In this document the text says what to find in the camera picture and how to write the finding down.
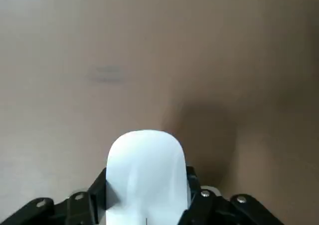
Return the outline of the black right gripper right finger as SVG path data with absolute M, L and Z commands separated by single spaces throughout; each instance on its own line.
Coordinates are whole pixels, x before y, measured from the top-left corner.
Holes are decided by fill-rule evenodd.
M 190 206 L 179 220 L 180 225 L 281 225 L 265 206 L 253 196 L 233 195 L 227 200 L 200 187 L 192 166 L 186 167 L 190 187 Z

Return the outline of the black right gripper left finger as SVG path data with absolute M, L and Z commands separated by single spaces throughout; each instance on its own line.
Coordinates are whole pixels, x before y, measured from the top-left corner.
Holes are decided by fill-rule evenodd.
M 7 218 L 8 225 L 98 225 L 106 208 L 106 169 L 86 191 L 76 192 L 60 203 L 36 198 Z

